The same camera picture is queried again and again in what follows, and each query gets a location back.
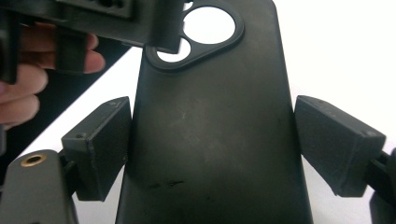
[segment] human hand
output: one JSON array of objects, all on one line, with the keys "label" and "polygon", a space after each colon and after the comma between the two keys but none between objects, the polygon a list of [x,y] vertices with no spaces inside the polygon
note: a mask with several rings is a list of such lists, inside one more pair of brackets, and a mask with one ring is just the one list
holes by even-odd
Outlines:
[{"label": "human hand", "polygon": [[[0,81],[0,123],[6,129],[34,117],[39,108],[36,93],[47,85],[44,69],[55,66],[55,27],[38,23],[21,31],[20,63],[17,82],[8,85]],[[88,35],[84,73],[93,73],[105,67],[103,56],[93,49],[98,45],[95,35]]]}]

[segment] white surface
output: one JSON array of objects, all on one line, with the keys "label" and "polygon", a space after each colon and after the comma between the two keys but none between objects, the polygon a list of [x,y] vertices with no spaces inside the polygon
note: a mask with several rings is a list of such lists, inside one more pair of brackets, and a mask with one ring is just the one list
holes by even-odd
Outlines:
[{"label": "white surface", "polygon": [[[396,147],[396,3],[275,2],[293,101],[304,94],[338,106],[385,134],[384,150],[390,152]],[[123,95],[132,101],[140,52],[130,50],[27,151],[60,150],[61,137],[99,104]],[[371,223],[370,190],[362,199],[336,197],[309,164],[304,168],[315,223]],[[80,223],[113,223],[119,190],[116,186],[110,193],[112,201],[106,203],[77,203]]]}]

